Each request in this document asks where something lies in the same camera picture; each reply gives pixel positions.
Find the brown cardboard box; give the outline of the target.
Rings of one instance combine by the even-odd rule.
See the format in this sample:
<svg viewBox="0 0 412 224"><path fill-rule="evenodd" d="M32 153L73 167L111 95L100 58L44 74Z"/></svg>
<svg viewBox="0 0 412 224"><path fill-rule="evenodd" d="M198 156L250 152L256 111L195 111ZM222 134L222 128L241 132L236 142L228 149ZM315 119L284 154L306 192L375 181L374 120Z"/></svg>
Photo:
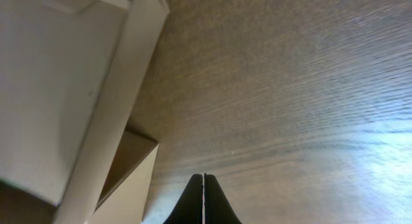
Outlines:
<svg viewBox="0 0 412 224"><path fill-rule="evenodd" d="M140 223L158 144L126 129L166 0L1 0L1 222Z"/></svg>

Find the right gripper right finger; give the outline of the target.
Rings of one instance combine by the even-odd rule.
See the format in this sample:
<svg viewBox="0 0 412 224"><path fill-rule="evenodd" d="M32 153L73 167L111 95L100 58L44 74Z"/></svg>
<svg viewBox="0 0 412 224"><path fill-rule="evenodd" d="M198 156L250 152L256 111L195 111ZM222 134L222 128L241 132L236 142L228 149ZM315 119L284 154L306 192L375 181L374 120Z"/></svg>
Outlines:
<svg viewBox="0 0 412 224"><path fill-rule="evenodd" d="M215 175L204 178L205 224L241 224Z"/></svg>

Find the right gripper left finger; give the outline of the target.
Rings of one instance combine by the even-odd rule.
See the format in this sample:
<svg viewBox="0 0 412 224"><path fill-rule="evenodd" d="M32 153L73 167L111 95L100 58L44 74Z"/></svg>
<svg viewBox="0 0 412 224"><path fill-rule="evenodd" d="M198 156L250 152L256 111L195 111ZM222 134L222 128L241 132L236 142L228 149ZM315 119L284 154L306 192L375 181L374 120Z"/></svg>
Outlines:
<svg viewBox="0 0 412 224"><path fill-rule="evenodd" d="M203 177L194 174L164 224L202 224L202 216Z"/></svg>

